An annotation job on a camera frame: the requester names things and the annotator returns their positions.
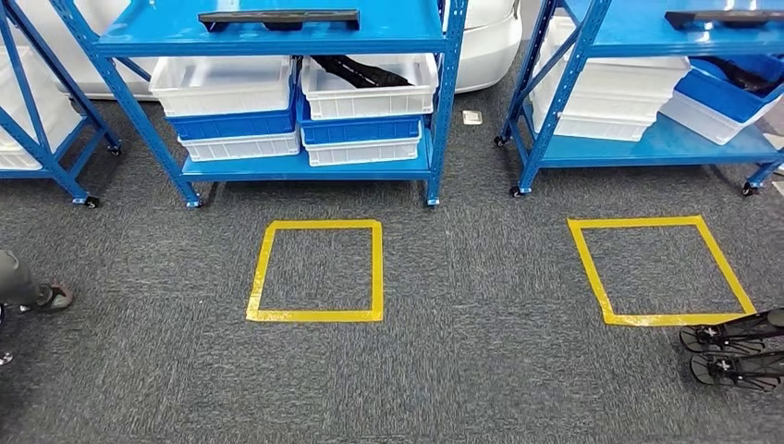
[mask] yellow tape square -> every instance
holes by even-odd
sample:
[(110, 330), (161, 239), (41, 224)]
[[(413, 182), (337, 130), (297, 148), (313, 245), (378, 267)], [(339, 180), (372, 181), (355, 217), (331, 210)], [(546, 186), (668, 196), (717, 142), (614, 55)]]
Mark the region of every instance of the yellow tape square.
[[(371, 231), (371, 308), (370, 310), (260, 310), (264, 278), (269, 265), (275, 233), (280, 229), (369, 229)], [(384, 259), (381, 222), (358, 220), (276, 220), (264, 232), (259, 262), (253, 278), (246, 319), (256, 322), (374, 322), (384, 319)]]
[[(735, 273), (730, 268), (727, 258), (718, 248), (718, 244), (711, 234), (708, 226), (701, 216), (683, 216), (683, 217), (643, 217), (633, 219), (587, 219), (575, 220), (567, 219), (571, 236), (574, 238), (574, 243), (577, 244), (577, 251), (580, 253), (582, 266), (585, 267), (585, 273), (588, 275), (588, 280), (591, 282), (591, 287), (594, 290), (596, 299), (602, 308), (602, 316), (606, 324), (619, 325), (619, 326), (636, 326), (636, 327), (665, 327), (665, 326), (688, 326), (694, 324), (719, 324), (736, 319), (741, 316), (751, 315), (756, 313), (749, 296), (743, 290), (741, 283), (735, 276)], [(681, 227), (681, 226), (694, 226), (703, 237), (703, 241), (711, 252), (714, 260), (716, 261), (721, 274), (724, 279), (729, 283), (732, 293), (738, 298), (741, 303), (743, 313), (690, 313), (690, 314), (615, 314), (612, 309), (612, 303), (607, 296), (604, 286), (602, 285), (599, 274), (594, 265), (594, 259), (588, 251), (588, 244), (582, 235), (584, 229), (590, 228), (644, 228), (644, 227)]]

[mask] gray carpet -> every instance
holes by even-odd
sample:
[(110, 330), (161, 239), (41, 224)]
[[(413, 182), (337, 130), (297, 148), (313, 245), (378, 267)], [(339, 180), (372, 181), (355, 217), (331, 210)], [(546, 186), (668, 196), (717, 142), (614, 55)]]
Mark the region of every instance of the gray carpet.
[[(741, 198), (752, 169), (731, 166), (545, 171), (511, 200), (519, 162), (490, 141), (512, 82), (457, 99), (436, 210), (408, 182), (205, 185), (210, 204), (186, 210), (101, 104), (126, 141), (81, 178), (103, 208), (72, 207), (46, 181), (2, 182), (0, 244), (79, 298), (7, 319), (0, 442), (780, 443), (784, 389), (699, 386), (677, 329), (602, 322), (566, 219), (703, 215), (765, 310), (784, 302), (784, 198)], [(486, 123), (463, 126), (463, 109)], [(383, 224), (384, 322), (247, 322), (265, 227), (324, 218)], [(738, 308), (688, 229), (587, 240), (619, 311)], [(367, 242), (281, 236), (263, 307), (362, 308)]]

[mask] pant leg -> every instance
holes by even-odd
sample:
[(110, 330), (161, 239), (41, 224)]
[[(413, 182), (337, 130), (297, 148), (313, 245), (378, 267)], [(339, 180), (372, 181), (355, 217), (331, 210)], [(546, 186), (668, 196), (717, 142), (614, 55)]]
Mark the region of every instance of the pant leg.
[(40, 296), (30, 269), (10, 250), (0, 250), (0, 303), (31, 305)]

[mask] blue tray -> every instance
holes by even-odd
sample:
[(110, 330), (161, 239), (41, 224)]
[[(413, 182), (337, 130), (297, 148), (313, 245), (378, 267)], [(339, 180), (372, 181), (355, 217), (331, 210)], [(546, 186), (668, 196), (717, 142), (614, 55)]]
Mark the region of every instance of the blue tray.
[[(721, 58), (767, 80), (778, 80), (784, 74), (784, 62), (770, 55), (733, 55)], [(784, 84), (782, 84), (767, 96), (760, 97), (729, 83), (724, 72), (712, 63), (692, 60), (692, 66), (699, 69), (692, 69), (678, 83), (675, 91), (715, 109), (736, 122), (745, 123), (763, 106), (778, 99), (784, 93)]]
[(294, 87), (289, 95), (288, 108), (278, 111), (166, 117), (166, 120), (183, 141), (286, 134), (294, 132), (294, 99), (297, 95)]
[(307, 145), (417, 137), (421, 119), (421, 115), (414, 115), (311, 120), (311, 107), (305, 94), (297, 90), (297, 122), (302, 128), (302, 142)]

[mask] person's leg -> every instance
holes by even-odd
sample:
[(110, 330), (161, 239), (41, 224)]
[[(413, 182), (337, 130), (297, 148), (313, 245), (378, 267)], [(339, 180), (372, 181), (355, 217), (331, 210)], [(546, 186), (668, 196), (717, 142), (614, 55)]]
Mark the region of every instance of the person's leg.
[(40, 284), (13, 252), (0, 250), (0, 303), (42, 312), (68, 308), (73, 294), (61, 285)]

